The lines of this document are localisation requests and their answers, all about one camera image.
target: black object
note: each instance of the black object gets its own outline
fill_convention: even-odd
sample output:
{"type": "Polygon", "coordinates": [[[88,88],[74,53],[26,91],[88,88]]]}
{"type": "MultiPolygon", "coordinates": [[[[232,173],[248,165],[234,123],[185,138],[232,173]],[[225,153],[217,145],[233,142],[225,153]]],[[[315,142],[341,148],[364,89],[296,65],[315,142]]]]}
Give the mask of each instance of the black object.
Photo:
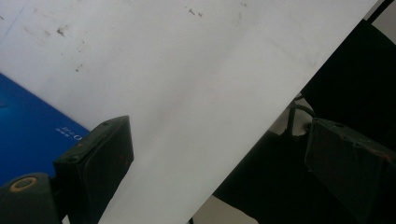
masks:
{"type": "Polygon", "coordinates": [[[29,174],[13,179],[0,188],[0,223],[56,224],[56,204],[46,174],[29,174]]]}
{"type": "Polygon", "coordinates": [[[318,118],[396,149],[396,46],[361,21],[303,88],[318,118]]]}
{"type": "Polygon", "coordinates": [[[343,124],[314,119],[305,164],[359,223],[396,223],[394,158],[343,124]]]}
{"type": "Polygon", "coordinates": [[[61,223],[65,215],[72,224],[97,223],[133,160],[129,118],[103,122],[54,162],[51,181],[29,174],[4,185],[0,223],[61,223]]]}
{"type": "Polygon", "coordinates": [[[259,223],[357,223],[304,165],[308,134],[267,132],[214,192],[259,223]]]}
{"type": "Polygon", "coordinates": [[[315,114],[315,112],[312,109],[310,109],[310,108],[308,108],[308,107],[306,107],[304,105],[297,105],[296,104],[296,101],[299,101],[299,100],[301,100],[303,98],[304,97],[302,95],[300,95],[300,96],[294,98],[294,100],[288,105],[288,110],[289,110],[288,125],[286,127],[285,132],[283,132],[283,134],[282,134],[283,136],[287,136],[289,138],[293,138],[294,137],[293,136],[294,117],[295,117],[295,113],[296,113],[297,109],[304,111],[305,113],[307,113],[312,118],[316,117],[316,114],[315,114]]]}
{"type": "Polygon", "coordinates": [[[373,12],[373,14],[370,16],[370,18],[367,20],[370,23],[373,23],[376,18],[381,15],[387,9],[387,7],[393,2],[394,0],[384,0],[381,5],[373,12]]]}

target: white wall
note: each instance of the white wall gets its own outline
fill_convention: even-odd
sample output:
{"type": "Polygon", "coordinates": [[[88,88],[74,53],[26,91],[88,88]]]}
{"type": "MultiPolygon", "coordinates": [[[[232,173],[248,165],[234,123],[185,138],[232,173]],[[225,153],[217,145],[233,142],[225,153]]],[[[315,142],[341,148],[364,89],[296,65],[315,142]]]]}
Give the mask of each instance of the white wall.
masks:
{"type": "MultiPolygon", "coordinates": [[[[374,8],[367,14],[365,19],[369,18],[371,13],[383,1],[378,1],[374,8]]],[[[396,2],[393,2],[373,23],[384,35],[396,43],[396,2]]]]}

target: blue surface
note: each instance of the blue surface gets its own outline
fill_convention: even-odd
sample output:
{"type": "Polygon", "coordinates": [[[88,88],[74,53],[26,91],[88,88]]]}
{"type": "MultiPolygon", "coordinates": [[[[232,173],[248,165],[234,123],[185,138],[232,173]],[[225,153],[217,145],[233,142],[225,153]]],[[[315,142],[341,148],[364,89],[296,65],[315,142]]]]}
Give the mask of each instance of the blue surface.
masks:
{"type": "Polygon", "coordinates": [[[54,176],[52,162],[88,132],[0,74],[0,186],[33,172],[54,176]]]}

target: orange ring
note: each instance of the orange ring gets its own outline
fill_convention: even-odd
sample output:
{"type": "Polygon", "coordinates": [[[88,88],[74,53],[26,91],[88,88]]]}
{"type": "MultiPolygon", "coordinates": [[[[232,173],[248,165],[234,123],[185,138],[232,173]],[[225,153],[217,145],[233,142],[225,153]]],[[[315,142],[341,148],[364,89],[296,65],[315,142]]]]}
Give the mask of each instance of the orange ring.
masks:
{"type": "Polygon", "coordinates": [[[28,177],[25,177],[25,178],[17,180],[15,183],[13,183],[11,185],[9,190],[11,192],[21,192],[23,190],[29,189],[30,187],[32,187],[36,183],[37,183],[37,178],[36,177],[28,176],[28,177]],[[26,186],[18,187],[17,185],[20,184],[22,181],[31,181],[31,182],[28,185],[26,185],[26,186]]]}

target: white table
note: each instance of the white table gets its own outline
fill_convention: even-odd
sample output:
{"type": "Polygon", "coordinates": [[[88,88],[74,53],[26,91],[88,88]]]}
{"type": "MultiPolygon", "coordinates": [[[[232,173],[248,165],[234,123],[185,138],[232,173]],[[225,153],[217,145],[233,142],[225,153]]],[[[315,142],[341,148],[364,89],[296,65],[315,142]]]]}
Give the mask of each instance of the white table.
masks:
{"type": "Polygon", "coordinates": [[[1,0],[0,72],[91,129],[132,118],[101,223],[184,224],[375,0],[1,0]]]}

